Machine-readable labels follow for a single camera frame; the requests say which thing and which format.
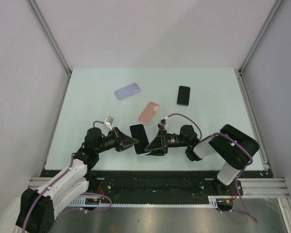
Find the pink phone case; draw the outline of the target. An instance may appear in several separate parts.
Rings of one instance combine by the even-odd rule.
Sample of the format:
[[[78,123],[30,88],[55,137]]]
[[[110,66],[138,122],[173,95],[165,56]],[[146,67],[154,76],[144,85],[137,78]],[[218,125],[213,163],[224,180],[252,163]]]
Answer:
[[[160,106],[158,104],[150,101],[138,117],[138,121],[144,125],[149,125],[158,113],[159,109]]]

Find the lilac phone case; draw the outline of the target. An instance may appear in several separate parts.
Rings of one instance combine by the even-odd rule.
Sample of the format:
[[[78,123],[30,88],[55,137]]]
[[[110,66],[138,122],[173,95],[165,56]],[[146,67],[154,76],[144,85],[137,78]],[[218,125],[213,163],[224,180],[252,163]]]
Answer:
[[[130,96],[133,96],[137,93],[139,93],[140,87],[136,83],[132,83],[130,85],[127,85],[123,88],[120,88],[114,92],[115,96],[117,97],[118,100],[124,100]]]

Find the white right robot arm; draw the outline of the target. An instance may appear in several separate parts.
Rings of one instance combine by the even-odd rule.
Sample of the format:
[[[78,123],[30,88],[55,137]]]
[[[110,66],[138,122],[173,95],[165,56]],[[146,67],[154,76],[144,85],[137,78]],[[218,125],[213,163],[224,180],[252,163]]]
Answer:
[[[201,161],[212,154],[219,154],[225,163],[214,182],[214,190],[225,195],[231,190],[232,182],[245,168],[253,163],[253,156],[259,150],[257,141],[235,127],[226,124],[219,132],[204,139],[198,139],[193,126],[184,125],[179,134],[170,134],[159,125],[156,137],[145,147],[150,155],[164,156],[169,148],[185,147],[190,161]]]

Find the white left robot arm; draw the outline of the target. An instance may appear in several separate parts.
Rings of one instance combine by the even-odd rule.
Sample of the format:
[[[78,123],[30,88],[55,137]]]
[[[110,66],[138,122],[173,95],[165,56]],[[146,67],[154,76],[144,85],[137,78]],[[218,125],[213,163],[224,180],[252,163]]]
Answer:
[[[87,131],[84,142],[71,155],[69,165],[37,189],[27,188],[15,198],[0,220],[0,233],[47,233],[59,213],[76,197],[97,190],[97,181],[89,172],[99,161],[99,154],[110,149],[122,152],[138,140],[122,133],[117,127],[107,135],[100,128]]]

